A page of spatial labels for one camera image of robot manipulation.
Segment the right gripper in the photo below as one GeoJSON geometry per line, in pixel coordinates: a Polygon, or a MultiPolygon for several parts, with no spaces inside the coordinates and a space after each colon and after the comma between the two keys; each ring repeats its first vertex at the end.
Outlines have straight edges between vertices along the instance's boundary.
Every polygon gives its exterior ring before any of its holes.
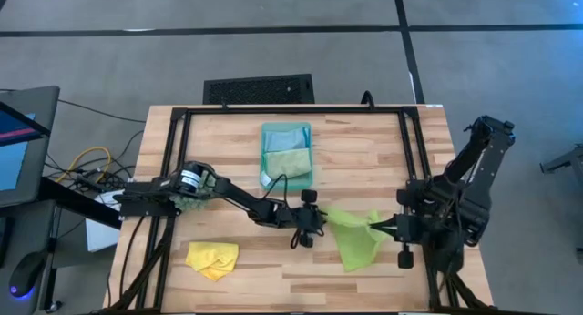
{"type": "Polygon", "coordinates": [[[424,236],[424,221],[413,215],[397,214],[394,218],[370,224],[373,229],[400,242],[420,242],[424,236]]]}

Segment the lime green microfiber towel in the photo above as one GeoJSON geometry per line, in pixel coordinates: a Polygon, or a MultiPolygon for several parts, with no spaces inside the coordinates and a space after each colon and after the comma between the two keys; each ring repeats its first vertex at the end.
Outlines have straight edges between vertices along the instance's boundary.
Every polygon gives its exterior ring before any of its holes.
{"type": "Polygon", "coordinates": [[[326,208],[327,226],[332,232],[340,253],[343,269],[352,272],[374,263],[380,246],[389,237],[382,231],[373,229],[372,224],[382,221],[377,210],[371,210],[366,217],[337,208],[326,208]]]}

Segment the teal plastic bin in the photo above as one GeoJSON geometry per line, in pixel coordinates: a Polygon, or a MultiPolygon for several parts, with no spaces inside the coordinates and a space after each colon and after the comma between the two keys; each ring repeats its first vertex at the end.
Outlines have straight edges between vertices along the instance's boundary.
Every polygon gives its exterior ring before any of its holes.
{"type": "Polygon", "coordinates": [[[284,187],[287,187],[289,191],[299,191],[305,188],[309,188],[313,182],[313,160],[312,160],[312,126],[308,122],[265,122],[261,125],[261,143],[260,143],[260,183],[263,189],[268,190],[273,188],[273,190],[283,191],[284,187]],[[286,175],[280,175],[279,177],[272,179],[265,172],[265,152],[264,147],[264,133],[266,131],[289,131],[299,127],[306,127],[309,129],[309,145],[310,150],[312,170],[304,175],[287,178],[286,175]]]}

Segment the pale green microfiber towel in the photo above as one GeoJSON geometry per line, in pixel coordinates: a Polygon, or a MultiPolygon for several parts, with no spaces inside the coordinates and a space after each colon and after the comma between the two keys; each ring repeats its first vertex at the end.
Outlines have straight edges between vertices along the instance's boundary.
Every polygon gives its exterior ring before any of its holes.
{"type": "Polygon", "coordinates": [[[275,179],[280,175],[295,178],[312,170],[310,150],[308,148],[290,149],[265,154],[265,172],[275,179]]]}

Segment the blue microfiber towel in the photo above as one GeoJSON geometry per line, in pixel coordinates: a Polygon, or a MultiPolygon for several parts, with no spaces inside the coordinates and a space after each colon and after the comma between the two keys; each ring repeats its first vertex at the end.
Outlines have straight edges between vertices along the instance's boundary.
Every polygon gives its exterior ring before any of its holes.
{"type": "Polygon", "coordinates": [[[266,131],[264,133],[265,152],[279,152],[307,148],[309,145],[309,129],[299,127],[289,131],[266,131]]]}

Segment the yellow microfiber towel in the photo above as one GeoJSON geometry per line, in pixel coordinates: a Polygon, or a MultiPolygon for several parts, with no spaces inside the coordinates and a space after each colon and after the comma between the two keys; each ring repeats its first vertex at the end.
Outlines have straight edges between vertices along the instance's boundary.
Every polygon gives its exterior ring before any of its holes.
{"type": "Polygon", "coordinates": [[[240,247],[233,243],[193,241],[185,264],[207,279],[219,281],[235,269],[240,247]]]}

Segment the succulent plant in patterned pot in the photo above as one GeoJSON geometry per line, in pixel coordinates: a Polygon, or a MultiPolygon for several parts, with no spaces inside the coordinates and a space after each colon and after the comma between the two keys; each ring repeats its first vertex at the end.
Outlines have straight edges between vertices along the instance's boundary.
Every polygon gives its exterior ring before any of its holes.
{"type": "Polygon", "coordinates": [[[215,183],[216,179],[206,169],[200,173],[184,169],[179,173],[177,190],[169,198],[181,212],[202,210],[216,196],[215,183]]]}

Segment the black perforated box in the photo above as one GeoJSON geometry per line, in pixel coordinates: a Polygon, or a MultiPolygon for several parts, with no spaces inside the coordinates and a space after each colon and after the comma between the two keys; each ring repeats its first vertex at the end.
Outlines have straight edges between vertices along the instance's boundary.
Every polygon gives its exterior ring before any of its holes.
{"type": "Polygon", "coordinates": [[[312,75],[207,80],[204,105],[314,104],[312,75]]]}

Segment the grey chair base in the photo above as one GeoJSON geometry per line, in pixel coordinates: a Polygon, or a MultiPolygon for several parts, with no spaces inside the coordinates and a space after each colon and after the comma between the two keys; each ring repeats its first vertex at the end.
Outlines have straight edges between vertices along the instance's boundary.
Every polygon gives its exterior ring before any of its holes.
{"type": "Polygon", "coordinates": [[[567,153],[546,163],[540,163],[539,166],[543,173],[552,173],[559,168],[571,167],[576,174],[583,175],[583,144],[576,144],[567,153]]]}

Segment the white box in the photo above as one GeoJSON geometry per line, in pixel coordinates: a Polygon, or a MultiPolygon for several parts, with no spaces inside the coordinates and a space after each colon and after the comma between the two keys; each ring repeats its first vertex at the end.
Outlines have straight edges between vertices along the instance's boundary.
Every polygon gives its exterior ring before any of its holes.
{"type": "MultiPolygon", "coordinates": [[[[123,189],[105,192],[97,195],[94,200],[104,204],[116,212],[120,211],[120,203],[114,197],[121,195],[123,189]]],[[[87,250],[97,252],[118,244],[119,229],[111,228],[92,219],[86,220],[87,250]]]]}

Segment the grey side desk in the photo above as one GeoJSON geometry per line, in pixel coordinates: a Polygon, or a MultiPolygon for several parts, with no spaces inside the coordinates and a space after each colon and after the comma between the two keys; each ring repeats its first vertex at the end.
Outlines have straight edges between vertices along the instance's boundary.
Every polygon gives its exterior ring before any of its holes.
{"type": "Polygon", "coordinates": [[[29,253],[47,249],[55,207],[53,201],[42,201],[0,208],[0,218],[13,220],[6,252],[0,258],[0,315],[32,315],[36,311],[46,260],[35,276],[32,289],[26,295],[13,296],[9,281],[22,258],[29,253]]]}

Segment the black computer mouse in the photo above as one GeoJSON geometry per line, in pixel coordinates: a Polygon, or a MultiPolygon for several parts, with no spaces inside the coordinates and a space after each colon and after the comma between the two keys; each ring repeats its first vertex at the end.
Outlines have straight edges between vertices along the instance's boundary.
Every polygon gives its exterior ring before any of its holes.
{"type": "Polygon", "coordinates": [[[45,261],[44,251],[30,252],[22,257],[8,282],[9,292],[13,298],[22,300],[30,295],[45,266],[45,261]]]}

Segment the computer monitor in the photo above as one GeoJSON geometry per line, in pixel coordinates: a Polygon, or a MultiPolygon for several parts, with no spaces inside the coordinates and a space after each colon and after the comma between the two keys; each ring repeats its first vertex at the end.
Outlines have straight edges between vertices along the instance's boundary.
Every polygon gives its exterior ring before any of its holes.
{"type": "Polygon", "coordinates": [[[0,208],[36,199],[59,94],[58,86],[0,93],[0,208]]]}

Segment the black metal table frame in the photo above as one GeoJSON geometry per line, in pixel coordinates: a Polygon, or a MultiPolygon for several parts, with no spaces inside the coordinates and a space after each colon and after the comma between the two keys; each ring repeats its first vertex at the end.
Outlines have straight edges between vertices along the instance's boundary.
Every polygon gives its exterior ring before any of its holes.
{"type": "MultiPolygon", "coordinates": [[[[136,178],[149,181],[162,167],[164,147],[185,147],[187,159],[211,164],[254,196],[261,196],[260,131],[265,122],[312,126],[314,179],[321,207],[358,216],[377,210],[389,218],[396,192],[408,177],[398,117],[363,105],[238,106],[223,113],[200,106],[189,124],[169,134],[171,109],[153,106],[141,141],[136,178]]],[[[166,272],[154,269],[143,303],[116,315],[218,313],[422,312],[429,308],[423,254],[413,247],[414,266],[397,265],[399,245],[387,240],[374,263],[345,272],[334,236],[310,249],[290,248],[292,232],[255,225],[240,209],[214,200],[175,222],[166,272]],[[219,281],[185,264],[193,241],[240,247],[235,269],[219,281]]]]}

